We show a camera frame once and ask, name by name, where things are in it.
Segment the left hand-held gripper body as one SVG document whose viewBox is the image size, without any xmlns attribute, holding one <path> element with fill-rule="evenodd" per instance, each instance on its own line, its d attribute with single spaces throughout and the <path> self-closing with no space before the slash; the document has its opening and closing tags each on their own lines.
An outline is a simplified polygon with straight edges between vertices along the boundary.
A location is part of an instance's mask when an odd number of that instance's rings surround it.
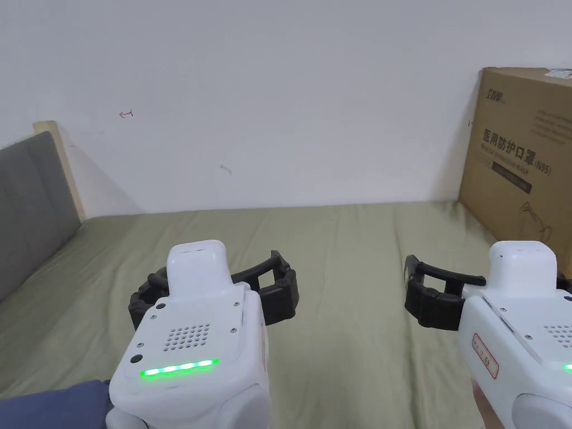
<svg viewBox="0 0 572 429">
<path fill-rule="evenodd" d="M 144 315 L 109 385 L 108 428 L 269 428 L 261 299 L 218 240 L 180 244 L 169 295 Z"/>
</svg>

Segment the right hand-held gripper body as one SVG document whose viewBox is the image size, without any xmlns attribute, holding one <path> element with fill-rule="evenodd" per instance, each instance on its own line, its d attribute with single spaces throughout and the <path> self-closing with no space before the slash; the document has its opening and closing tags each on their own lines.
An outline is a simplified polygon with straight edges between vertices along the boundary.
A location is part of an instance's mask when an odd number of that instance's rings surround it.
<svg viewBox="0 0 572 429">
<path fill-rule="evenodd" d="M 505 428 L 571 427 L 571 295 L 539 241 L 500 241 L 483 287 L 464 288 L 459 344 Z"/>
</svg>

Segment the person's right hand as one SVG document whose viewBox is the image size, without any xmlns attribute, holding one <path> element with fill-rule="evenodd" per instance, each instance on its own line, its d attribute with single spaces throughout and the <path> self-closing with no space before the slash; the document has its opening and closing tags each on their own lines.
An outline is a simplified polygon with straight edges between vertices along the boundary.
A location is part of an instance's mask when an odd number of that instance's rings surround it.
<svg viewBox="0 0 572 429">
<path fill-rule="evenodd" d="M 476 406 L 479 410 L 479 413 L 482 417 L 484 428 L 503 429 L 504 428 L 503 424 L 499 420 L 497 414 L 490 405 L 489 401 L 486 399 L 480 386 L 474 379 L 471 380 L 471 383 L 472 383 L 473 397 Z"/>
</svg>

